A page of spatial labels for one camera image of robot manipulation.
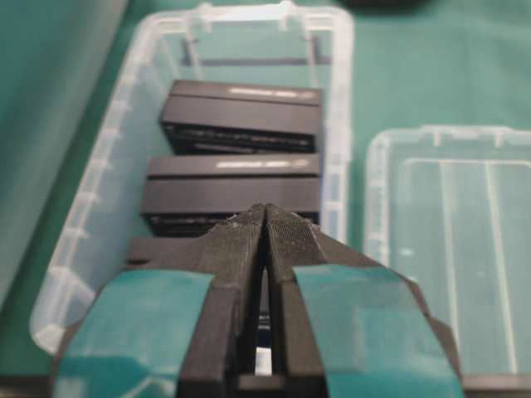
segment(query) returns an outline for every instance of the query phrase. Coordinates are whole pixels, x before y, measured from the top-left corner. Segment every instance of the black rectangular block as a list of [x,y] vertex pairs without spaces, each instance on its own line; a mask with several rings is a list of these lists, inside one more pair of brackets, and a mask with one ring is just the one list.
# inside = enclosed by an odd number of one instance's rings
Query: black rectangular block
[[312,153],[322,91],[177,80],[160,123],[175,153]]

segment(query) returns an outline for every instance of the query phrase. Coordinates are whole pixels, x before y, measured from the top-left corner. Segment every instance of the green tabletop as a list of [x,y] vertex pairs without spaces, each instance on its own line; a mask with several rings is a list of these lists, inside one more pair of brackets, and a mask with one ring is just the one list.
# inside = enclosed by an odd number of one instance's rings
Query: green tabletop
[[[31,340],[29,317],[135,26],[151,12],[191,8],[198,3],[129,3],[0,314],[0,374],[43,374],[50,370],[49,356]],[[343,6],[332,0],[298,3],[347,7],[348,2],[345,0]],[[367,146],[378,132],[422,124],[529,128],[530,21],[529,0],[431,0],[401,12],[356,12],[354,162],[348,220],[353,247],[362,247],[363,164]]]

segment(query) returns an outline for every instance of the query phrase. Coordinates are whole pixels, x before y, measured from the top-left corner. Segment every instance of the plastic bin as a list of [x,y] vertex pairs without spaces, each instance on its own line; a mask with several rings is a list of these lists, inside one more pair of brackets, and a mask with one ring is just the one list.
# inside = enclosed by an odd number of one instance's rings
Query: plastic bin
[[169,155],[158,126],[175,79],[320,87],[325,93],[321,224],[345,239],[351,156],[353,21],[334,7],[276,5],[161,12],[137,28],[31,319],[53,353],[124,264],[148,160]]

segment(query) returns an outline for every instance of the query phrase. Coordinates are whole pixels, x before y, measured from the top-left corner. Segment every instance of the green tape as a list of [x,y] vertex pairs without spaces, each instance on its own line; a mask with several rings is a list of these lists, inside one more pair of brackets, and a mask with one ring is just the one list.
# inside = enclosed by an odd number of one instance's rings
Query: green tape
[[138,270],[110,281],[64,355],[54,397],[174,397],[209,274]]
[[463,397],[404,282],[385,268],[295,267],[330,398]]

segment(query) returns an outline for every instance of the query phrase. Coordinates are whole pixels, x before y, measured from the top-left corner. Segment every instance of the black object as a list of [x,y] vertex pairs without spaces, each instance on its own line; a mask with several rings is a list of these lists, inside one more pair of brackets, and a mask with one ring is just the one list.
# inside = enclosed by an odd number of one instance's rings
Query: black object
[[134,238],[129,243],[125,262],[130,267],[142,265],[188,247],[193,238]]
[[[173,252],[136,267],[214,275],[178,377],[178,397],[328,396],[319,349],[292,267],[381,265],[273,205],[253,206],[217,224],[192,240],[185,251],[187,255]],[[273,376],[250,374],[264,269],[269,275]],[[459,373],[450,329],[430,315],[417,285],[404,280]]]
[[313,153],[322,92],[177,80],[160,123],[175,153]]
[[319,222],[319,155],[156,158],[141,213],[157,236],[199,236],[260,201]]

